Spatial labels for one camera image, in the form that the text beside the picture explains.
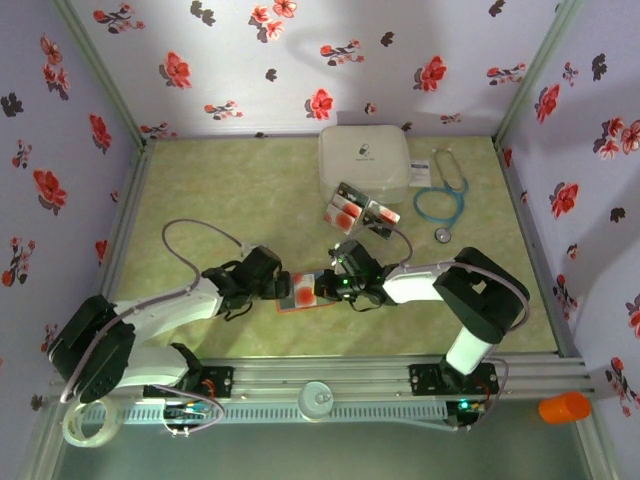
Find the group of red-white boxes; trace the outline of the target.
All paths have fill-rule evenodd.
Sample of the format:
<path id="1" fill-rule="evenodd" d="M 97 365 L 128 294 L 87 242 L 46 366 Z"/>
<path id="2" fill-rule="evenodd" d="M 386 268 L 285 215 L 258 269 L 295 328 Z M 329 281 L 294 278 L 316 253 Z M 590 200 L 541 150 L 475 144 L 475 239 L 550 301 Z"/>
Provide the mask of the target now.
<path id="1" fill-rule="evenodd" d="M 325 212 L 326 212 L 327 210 L 339 210 L 338 208 L 336 208 L 336 207 L 334 207 L 334 206 L 332 206 L 332 205 L 330 205 L 330 204 L 329 204 L 330 200 L 331 200 L 335 195 L 338 195 L 338 194 L 336 193 L 336 189 L 335 189 L 335 191 L 334 191 L 334 192 L 330 195 L 330 197 L 329 197 L 329 201 L 328 201 L 327 207 L 326 207 L 326 209 L 325 209 Z M 346 235 L 350 235 L 350 234 L 352 234 L 352 233 L 353 233 L 357 228 L 359 228 L 359 227 L 364 227 L 364 226 L 362 225 L 362 218 L 363 218 L 363 216 L 364 216 L 365 214 L 370 214 L 370 215 L 372 215 L 372 214 L 369 212 L 369 204 L 370 204 L 372 201 L 375 201 L 375 200 L 373 200 L 373 199 L 369 196 L 369 202 L 368 202 L 368 204 L 367 204 L 365 207 L 362 207 L 362 213 L 361 213 L 360 218 L 354 221 L 354 225 L 353 225 L 353 228 L 352 228 L 351 232 L 350 232 L 349 234 L 346 234 Z"/>

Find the white paper tag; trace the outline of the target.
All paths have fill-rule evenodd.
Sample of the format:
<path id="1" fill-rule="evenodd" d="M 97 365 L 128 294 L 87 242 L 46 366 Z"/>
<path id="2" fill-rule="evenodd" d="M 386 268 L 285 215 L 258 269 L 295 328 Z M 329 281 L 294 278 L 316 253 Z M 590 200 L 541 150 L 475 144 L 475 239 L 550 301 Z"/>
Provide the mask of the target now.
<path id="1" fill-rule="evenodd" d="M 427 188 L 432 185 L 430 161 L 428 159 L 411 160 L 410 169 L 410 187 Z"/>

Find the black credit card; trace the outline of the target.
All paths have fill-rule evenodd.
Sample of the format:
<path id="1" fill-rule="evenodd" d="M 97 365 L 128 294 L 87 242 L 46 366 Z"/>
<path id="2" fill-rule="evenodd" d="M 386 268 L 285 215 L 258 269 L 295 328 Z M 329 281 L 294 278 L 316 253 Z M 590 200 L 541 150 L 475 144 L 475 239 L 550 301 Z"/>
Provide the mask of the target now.
<path id="1" fill-rule="evenodd" d="M 336 189 L 336 193 L 346 200 L 360 205 L 361 207 L 365 207 L 369 202 L 368 195 L 344 182 L 339 184 Z"/>
<path id="2" fill-rule="evenodd" d="M 388 240 L 393 234 L 394 225 L 375 215 L 365 214 L 362 218 L 362 225 L 385 240 Z"/>

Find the orange card holder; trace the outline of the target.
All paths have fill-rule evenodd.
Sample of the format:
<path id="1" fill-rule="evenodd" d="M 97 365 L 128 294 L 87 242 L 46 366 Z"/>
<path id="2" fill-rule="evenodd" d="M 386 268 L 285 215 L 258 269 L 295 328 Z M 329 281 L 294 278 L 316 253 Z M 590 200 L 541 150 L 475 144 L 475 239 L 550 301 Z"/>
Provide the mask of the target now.
<path id="1" fill-rule="evenodd" d="M 315 275 L 315 281 L 317 280 L 317 277 L 322 273 L 322 270 L 316 270 L 316 271 L 308 271 L 308 272 L 301 272 L 301 273 L 313 273 Z M 303 310 L 309 310 L 309 309 L 315 309 L 315 308 L 320 308 L 320 307 L 326 307 L 326 306 L 330 306 L 333 304 L 332 301 L 330 300 L 325 300 L 325 299 L 321 299 L 321 298 L 317 298 L 317 303 L 315 306 L 312 307 L 308 307 L 308 308 L 300 308 L 297 309 L 294 306 L 294 300 L 293 300 L 293 279 L 292 279 L 292 286 L 291 286 L 291 294 L 288 298 L 282 299 L 282 300 L 277 300 L 276 301 L 276 309 L 279 313 L 281 314 L 285 314 L 285 313 L 293 313 L 293 312 L 298 312 L 298 311 L 303 311 Z"/>

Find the blue stethoscope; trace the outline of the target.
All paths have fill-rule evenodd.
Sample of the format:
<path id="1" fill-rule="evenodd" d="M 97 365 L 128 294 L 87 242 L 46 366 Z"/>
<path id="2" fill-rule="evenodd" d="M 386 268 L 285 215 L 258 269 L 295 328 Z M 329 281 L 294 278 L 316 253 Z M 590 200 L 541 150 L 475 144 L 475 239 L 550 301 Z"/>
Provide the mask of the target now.
<path id="1" fill-rule="evenodd" d="M 451 182 L 444 174 L 442 161 L 448 160 L 458 175 L 459 182 Z M 432 165 L 439 175 L 441 186 L 425 186 L 420 188 L 413 197 L 412 204 L 415 212 L 423 219 L 432 223 L 437 223 L 439 227 L 434 231 L 434 238 L 440 244 L 447 244 L 452 239 L 451 230 L 458 223 L 466 208 L 466 195 L 469 191 L 469 182 L 463 174 L 456 157 L 450 149 L 436 149 L 433 152 Z M 427 214 L 420 207 L 420 200 L 427 194 L 442 194 L 448 196 L 455 202 L 455 211 L 448 217 L 435 217 Z"/>

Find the clear tape roll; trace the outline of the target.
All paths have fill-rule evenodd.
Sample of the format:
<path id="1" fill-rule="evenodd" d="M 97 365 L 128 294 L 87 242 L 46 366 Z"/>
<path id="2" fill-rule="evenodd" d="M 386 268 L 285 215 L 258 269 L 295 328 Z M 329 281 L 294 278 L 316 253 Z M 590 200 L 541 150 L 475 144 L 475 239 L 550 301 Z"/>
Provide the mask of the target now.
<path id="1" fill-rule="evenodd" d="M 86 415 L 96 406 L 104 411 L 104 420 L 95 434 L 87 436 L 83 433 L 82 425 Z M 68 444 L 78 448 L 99 448 L 115 437 L 121 425 L 119 406 L 112 399 L 103 397 L 89 403 L 75 400 L 67 409 L 61 427 L 63 438 Z"/>

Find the white medicine bag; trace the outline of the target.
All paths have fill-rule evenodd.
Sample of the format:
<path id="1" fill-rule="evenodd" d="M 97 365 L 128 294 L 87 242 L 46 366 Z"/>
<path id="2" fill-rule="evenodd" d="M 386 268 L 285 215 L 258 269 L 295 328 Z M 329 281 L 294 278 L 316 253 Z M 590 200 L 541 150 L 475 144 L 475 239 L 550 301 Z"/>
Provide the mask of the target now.
<path id="1" fill-rule="evenodd" d="M 393 125 L 326 127 L 318 138 L 318 172 L 326 201 L 345 183 L 380 203 L 401 203 L 411 179 L 405 134 Z"/>

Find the orange pill bottle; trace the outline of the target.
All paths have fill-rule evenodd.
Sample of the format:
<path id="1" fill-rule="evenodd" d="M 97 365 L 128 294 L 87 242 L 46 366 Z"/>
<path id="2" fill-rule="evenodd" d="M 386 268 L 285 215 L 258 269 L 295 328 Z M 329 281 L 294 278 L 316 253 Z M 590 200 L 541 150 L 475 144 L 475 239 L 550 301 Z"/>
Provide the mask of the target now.
<path id="1" fill-rule="evenodd" d="M 573 423 L 590 416 L 589 399 L 579 392 L 566 392 L 545 400 L 538 405 L 538 413 L 543 421 L 551 425 Z"/>

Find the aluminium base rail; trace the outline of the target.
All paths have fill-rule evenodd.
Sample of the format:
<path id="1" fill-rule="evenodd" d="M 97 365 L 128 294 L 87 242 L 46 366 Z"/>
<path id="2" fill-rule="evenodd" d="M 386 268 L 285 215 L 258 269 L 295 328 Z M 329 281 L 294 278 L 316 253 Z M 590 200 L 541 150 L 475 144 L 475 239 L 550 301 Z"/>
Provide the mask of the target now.
<path id="1" fill-rule="evenodd" d="M 409 385 L 408 366 L 438 363 L 430 356 L 386 357 L 284 357 L 244 358 L 204 361 L 204 366 L 231 366 L 234 384 L 225 401 L 288 402 L 311 381 L 327 384 L 338 401 L 408 401 L 411 399 L 543 399 L 570 391 L 590 396 L 593 382 L 584 362 L 578 358 L 562 358 L 551 354 L 506 355 L 482 363 L 495 366 L 499 391 L 494 395 L 414 396 Z M 92 394 L 100 398 L 111 395 L 140 395 L 153 381 L 168 384 L 170 375 L 124 377 L 115 385 L 110 377 L 98 382 Z"/>

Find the controller circuit board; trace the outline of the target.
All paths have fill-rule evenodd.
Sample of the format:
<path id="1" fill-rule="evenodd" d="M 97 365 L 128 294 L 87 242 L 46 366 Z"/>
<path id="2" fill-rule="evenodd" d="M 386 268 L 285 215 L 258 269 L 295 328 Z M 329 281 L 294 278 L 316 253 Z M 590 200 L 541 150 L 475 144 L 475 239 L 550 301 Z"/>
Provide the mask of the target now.
<path id="1" fill-rule="evenodd" d="M 212 406 L 204 402 L 170 404 L 163 409 L 162 421 L 173 437 L 188 437 L 209 420 L 211 412 Z"/>
<path id="2" fill-rule="evenodd" d="M 490 403 L 487 401 L 448 401 L 445 423 L 455 431 L 469 432 L 477 421 L 485 416 L 489 406 Z"/>

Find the red credit card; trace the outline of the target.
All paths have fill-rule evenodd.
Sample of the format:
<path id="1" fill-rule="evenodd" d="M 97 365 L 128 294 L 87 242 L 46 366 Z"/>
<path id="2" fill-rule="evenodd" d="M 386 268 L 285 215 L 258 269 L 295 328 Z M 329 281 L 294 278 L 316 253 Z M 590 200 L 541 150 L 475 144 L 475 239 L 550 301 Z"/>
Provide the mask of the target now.
<path id="1" fill-rule="evenodd" d="M 327 210 L 324 221 L 345 234 L 349 234 L 353 228 L 355 219 L 341 210 Z"/>
<path id="2" fill-rule="evenodd" d="M 360 205 L 340 195 L 335 195 L 329 204 L 355 220 L 359 219 L 362 213 L 362 207 Z"/>
<path id="3" fill-rule="evenodd" d="M 293 277 L 293 300 L 297 309 L 315 306 L 314 294 L 315 275 L 313 273 L 299 273 Z"/>
<path id="4" fill-rule="evenodd" d="M 369 204 L 369 212 L 376 220 L 386 222 L 388 224 L 396 225 L 400 220 L 399 214 L 375 201 L 372 201 Z"/>

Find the white round cap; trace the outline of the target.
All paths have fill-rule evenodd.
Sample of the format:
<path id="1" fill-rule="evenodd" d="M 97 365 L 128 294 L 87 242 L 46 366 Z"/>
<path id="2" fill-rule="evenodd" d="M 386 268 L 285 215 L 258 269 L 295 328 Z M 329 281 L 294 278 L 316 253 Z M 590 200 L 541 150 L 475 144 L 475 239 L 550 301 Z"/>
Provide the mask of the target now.
<path id="1" fill-rule="evenodd" d="M 303 419 L 311 423 L 321 422 L 333 409 L 334 395 L 327 384 L 311 381 L 300 390 L 297 405 Z"/>

